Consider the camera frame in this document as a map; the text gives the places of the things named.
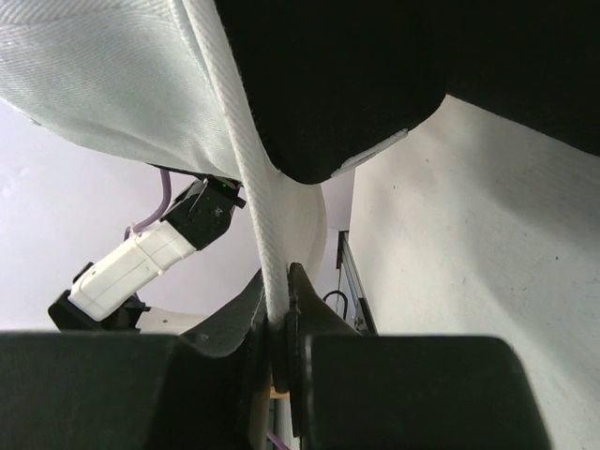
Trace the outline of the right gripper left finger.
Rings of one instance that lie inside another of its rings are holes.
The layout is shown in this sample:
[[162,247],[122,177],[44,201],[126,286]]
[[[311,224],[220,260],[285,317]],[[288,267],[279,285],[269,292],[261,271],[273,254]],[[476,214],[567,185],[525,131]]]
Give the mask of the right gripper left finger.
[[271,384],[263,277],[183,338],[200,354],[193,398],[203,449],[264,449]]

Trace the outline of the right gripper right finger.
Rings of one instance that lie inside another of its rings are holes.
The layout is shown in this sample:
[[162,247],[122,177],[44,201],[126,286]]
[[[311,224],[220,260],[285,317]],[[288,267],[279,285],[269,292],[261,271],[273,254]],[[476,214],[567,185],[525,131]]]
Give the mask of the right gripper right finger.
[[326,305],[298,262],[290,266],[288,288],[289,310],[273,325],[273,382],[277,392],[290,395],[292,434],[303,436],[306,431],[304,374],[309,369],[306,351],[309,338],[356,336],[358,332]]

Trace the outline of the plain black cap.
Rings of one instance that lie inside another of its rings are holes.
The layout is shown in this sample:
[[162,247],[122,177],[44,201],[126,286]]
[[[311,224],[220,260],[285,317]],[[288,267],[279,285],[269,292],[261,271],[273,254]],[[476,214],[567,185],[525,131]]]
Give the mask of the plain black cap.
[[319,184],[452,96],[599,152],[595,1],[220,1],[270,162]]

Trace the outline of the white cap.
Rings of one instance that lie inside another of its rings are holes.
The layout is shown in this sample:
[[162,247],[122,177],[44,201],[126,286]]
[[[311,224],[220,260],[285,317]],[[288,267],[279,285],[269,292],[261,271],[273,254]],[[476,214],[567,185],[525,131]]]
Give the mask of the white cap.
[[[218,2],[5,1],[1,98],[80,146],[240,181],[268,316],[278,323],[289,308],[289,265],[317,269],[322,260],[321,183],[299,183],[270,162]],[[333,176],[407,132],[344,163]]]

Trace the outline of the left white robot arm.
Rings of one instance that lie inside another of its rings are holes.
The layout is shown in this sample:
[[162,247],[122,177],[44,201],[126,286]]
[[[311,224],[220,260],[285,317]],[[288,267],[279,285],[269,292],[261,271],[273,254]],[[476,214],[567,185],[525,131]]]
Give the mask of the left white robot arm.
[[146,305],[139,291],[229,230],[234,211],[246,205],[241,188],[239,181],[202,174],[176,198],[165,191],[151,223],[129,231],[107,256],[85,265],[49,306],[56,328],[181,334],[198,324],[198,316]]

